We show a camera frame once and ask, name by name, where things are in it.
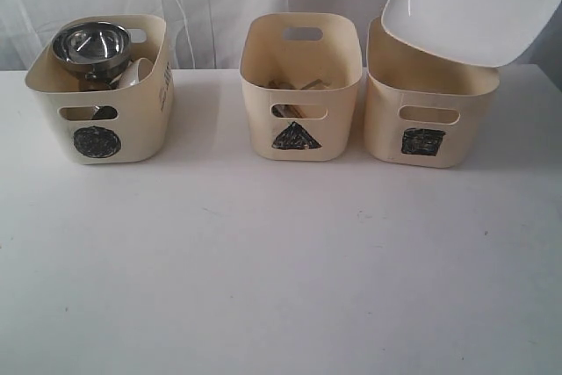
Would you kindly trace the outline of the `wooden chopstick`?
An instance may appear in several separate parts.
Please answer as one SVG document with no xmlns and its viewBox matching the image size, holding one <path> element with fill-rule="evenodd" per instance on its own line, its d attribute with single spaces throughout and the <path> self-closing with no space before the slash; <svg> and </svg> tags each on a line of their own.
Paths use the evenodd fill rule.
<svg viewBox="0 0 562 375">
<path fill-rule="evenodd" d="M 270 80 L 267 84 L 267 88 L 268 89 L 273 89 L 273 90 L 295 90 L 296 87 L 291 84 L 288 83 L 286 81 L 280 81 L 280 80 Z"/>
<path fill-rule="evenodd" d="M 308 119 L 311 117 L 305 105 L 276 104 L 271 107 L 271 113 L 277 118 Z"/>
</svg>

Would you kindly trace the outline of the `white ceramic bowl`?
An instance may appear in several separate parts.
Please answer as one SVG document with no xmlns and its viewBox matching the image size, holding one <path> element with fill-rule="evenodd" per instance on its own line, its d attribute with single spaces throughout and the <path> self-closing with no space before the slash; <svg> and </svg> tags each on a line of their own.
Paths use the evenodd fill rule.
<svg viewBox="0 0 562 375">
<path fill-rule="evenodd" d="M 132 87 L 148 77 L 153 67 L 153 62 L 142 57 L 131 62 L 126 70 L 111 82 L 110 86 L 115 90 Z"/>
</svg>

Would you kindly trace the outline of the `steel mug with handle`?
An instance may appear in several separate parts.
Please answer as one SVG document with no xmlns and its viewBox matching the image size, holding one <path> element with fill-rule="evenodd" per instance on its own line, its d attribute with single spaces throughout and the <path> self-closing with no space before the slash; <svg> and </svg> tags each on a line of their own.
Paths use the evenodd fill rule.
<svg viewBox="0 0 562 375">
<path fill-rule="evenodd" d="M 92 92 L 92 91 L 103 91 L 112 90 L 112 86 L 109 83 L 102 81 L 90 81 L 87 79 L 81 79 L 79 81 L 79 90 L 81 92 Z M 94 112 L 92 115 L 92 120 L 105 120 L 105 119 L 116 119 L 118 117 L 118 112 L 115 108 L 109 105 L 96 105 L 94 107 Z"/>
</svg>

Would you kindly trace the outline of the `stainless steel bowl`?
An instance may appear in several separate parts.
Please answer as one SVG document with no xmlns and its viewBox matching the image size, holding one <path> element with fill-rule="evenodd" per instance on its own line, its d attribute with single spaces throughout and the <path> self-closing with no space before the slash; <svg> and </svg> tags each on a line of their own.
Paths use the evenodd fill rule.
<svg viewBox="0 0 562 375">
<path fill-rule="evenodd" d="M 80 79 L 110 82 L 128 67 L 130 32 L 120 25 L 87 21 L 61 29 L 51 50 L 63 69 Z"/>
</svg>

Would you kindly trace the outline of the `white square plate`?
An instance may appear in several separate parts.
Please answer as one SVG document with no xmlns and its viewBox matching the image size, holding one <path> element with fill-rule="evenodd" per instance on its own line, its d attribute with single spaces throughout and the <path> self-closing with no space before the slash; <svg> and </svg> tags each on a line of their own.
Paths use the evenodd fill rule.
<svg viewBox="0 0 562 375">
<path fill-rule="evenodd" d="M 385 31 L 428 54 L 497 68 L 517 59 L 561 0 L 387 0 Z"/>
</svg>

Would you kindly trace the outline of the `steel table knife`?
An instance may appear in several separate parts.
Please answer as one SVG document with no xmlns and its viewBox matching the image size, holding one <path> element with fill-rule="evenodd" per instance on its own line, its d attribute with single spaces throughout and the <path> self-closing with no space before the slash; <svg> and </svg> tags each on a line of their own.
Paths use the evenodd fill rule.
<svg viewBox="0 0 562 375">
<path fill-rule="evenodd" d="M 330 83 L 321 79 L 316 79 L 301 87 L 302 90 L 326 90 L 330 87 Z"/>
</svg>

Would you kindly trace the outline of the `cream bin triangle mark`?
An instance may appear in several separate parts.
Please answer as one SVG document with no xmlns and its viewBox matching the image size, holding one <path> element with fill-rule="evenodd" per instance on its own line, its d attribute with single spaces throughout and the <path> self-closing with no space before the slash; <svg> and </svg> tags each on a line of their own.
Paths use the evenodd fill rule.
<svg viewBox="0 0 562 375">
<path fill-rule="evenodd" d="M 319 162 L 347 146 L 362 79 L 357 29 L 330 13 L 283 12 L 263 15 L 250 25 L 240 76 L 253 149 L 271 160 Z M 270 80 L 295 90 L 268 89 Z M 302 90 L 321 79 L 326 90 Z M 277 118 L 276 104 L 305 105 L 308 119 Z"/>
</svg>

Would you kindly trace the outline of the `cream bin square mark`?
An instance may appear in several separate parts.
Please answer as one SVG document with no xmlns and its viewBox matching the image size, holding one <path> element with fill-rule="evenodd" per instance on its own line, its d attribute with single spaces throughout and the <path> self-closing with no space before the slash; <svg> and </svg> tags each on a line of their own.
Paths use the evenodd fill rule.
<svg viewBox="0 0 562 375">
<path fill-rule="evenodd" d="M 364 145 L 377 159 L 432 168 L 462 162 L 500 85 L 497 69 L 448 61 L 371 21 Z"/>
</svg>

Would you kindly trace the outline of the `cream bin circle mark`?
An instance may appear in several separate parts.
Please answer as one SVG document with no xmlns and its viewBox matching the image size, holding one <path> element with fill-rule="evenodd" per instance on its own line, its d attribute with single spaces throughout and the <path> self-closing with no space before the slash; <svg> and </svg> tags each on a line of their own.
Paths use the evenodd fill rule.
<svg viewBox="0 0 562 375">
<path fill-rule="evenodd" d="M 45 46 L 25 76 L 66 157 L 80 164 L 138 162 L 156 154 L 164 143 L 173 105 L 174 84 L 169 65 L 167 25 L 154 15 L 97 16 L 147 38 L 132 46 L 132 57 L 148 58 L 148 77 L 124 89 L 81 92 L 75 76 Z M 116 119 L 92 120 L 96 105 L 109 105 Z"/>
</svg>

